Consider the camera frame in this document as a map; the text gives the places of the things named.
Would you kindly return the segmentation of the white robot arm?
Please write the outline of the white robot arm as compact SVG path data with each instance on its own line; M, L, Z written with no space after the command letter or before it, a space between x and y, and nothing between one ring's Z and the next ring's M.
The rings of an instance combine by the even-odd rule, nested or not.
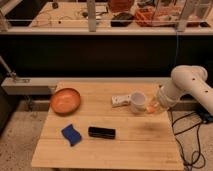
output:
M174 107L182 96L189 94L213 115L213 88L206 83L207 78L208 72L202 66L176 66L171 71L171 78L159 87L146 105L146 111L161 113Z

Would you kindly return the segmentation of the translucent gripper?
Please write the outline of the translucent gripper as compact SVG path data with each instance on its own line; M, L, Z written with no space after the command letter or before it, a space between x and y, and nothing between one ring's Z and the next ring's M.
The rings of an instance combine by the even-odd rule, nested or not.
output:
M159 114L166 111L167 107L165 105L165 97L163 93L160 90L158 90L156 95L148 102L147 106L156 107L156 112L149 114Z

